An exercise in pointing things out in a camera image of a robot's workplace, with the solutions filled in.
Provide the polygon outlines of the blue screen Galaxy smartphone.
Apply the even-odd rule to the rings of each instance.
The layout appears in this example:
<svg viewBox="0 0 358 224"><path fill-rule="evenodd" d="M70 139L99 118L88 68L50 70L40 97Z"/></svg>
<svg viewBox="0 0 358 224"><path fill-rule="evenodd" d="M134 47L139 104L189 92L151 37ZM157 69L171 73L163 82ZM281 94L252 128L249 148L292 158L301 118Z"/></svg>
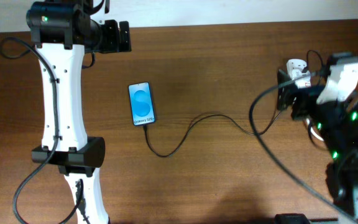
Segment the blue screen Galaxy smartphone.
<svg viewBox="0 0 358 224"><path fill-rule="evenodd" d="M149 82L128 86L134 126L154 123L156 120Z"/></svg>

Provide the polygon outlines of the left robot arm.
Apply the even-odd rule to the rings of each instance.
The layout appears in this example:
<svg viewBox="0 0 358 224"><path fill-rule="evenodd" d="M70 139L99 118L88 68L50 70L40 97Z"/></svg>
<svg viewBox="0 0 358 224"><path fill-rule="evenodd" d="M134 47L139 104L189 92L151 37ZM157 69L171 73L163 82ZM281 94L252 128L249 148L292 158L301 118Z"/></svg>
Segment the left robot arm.
<svg viewBox="0 0 358 224"><path fill-rule="evenodd" d="M26 15L40 62L45 126L32 160L56 166L70 186L78 223L109 223L100 168L106 146L87 135L83 121L81 73L86 54L129 52L126 21L110 20L109 1L37 1Z"/></svg>

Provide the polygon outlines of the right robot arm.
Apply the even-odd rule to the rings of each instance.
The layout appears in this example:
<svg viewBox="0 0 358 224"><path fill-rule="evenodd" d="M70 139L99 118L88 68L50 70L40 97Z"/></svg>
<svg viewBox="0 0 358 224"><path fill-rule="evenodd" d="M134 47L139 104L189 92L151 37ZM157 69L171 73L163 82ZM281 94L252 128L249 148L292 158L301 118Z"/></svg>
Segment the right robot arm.
<svg viewBox="0 0 358 224"><path fill-rule="evenodd" d="M333 66L323 75L325 85L300 87L296 82L309 79L309 73L292 78L278 71L277 108L291 107L292 119L308 119L309 126L317 129L333 158L326 170L333 204L358 221L358 100L350 103L358 82L358 64Z"/></svg>

